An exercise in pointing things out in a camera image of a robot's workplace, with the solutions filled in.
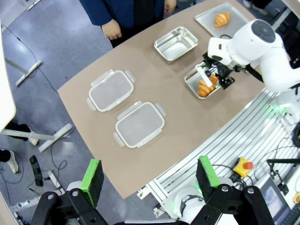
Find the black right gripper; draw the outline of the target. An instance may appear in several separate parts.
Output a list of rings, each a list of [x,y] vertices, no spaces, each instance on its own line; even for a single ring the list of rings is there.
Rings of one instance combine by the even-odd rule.
[[[222,89],[225,90],[235,82],[235,79],[230,76],[230,73],[232,72],[231,69],[229,69],[227,66],[223,65],[219,61],[208,57],[207,52],[203,54],[202,57],[203,62],[205,63],[205,67],[209,69],[210,74],[214,73],[218,78],[218,80],[212,80],[211,82],[208,76],[206,75],[204,68],[201,66],[195,66],[195,69],[200,74],[207,86],[211,86],[212,83],[213,88],[217,89],[219,86],[221,86]]]

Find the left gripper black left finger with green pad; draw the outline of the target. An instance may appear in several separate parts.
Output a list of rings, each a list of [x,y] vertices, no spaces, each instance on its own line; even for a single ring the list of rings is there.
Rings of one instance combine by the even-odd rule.
[[[82,225],[106,225],[96,209],[104,182],[101,160],[92,159],[79,188],[62,195],[45,192],[39,199],[32,225],[64,225],[78,219]]]

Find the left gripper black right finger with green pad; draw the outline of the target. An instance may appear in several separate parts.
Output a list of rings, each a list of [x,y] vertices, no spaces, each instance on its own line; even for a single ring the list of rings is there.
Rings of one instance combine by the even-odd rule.
[[[238,190],[221,183],[208,156],[197,161],[196,178],[205,205],[191,222],[192,225],[215,225],[223,214],[233,215],[239,225],[273,225],[273,218],[256,186]]]

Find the person's left hand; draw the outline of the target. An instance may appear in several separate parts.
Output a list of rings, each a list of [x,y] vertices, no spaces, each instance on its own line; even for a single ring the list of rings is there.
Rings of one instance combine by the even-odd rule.
[[[164,1],[164,12],[165,14],[171,14],[176,8],[177,1],[176,0],[165,0]]]

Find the person's right hand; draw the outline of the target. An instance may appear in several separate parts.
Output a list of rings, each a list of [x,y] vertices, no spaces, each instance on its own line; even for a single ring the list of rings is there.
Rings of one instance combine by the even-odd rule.
[[[114,19],[102,25],[101,29],[105,37],[110,40],[115,40],[122,37],[120,26]]]

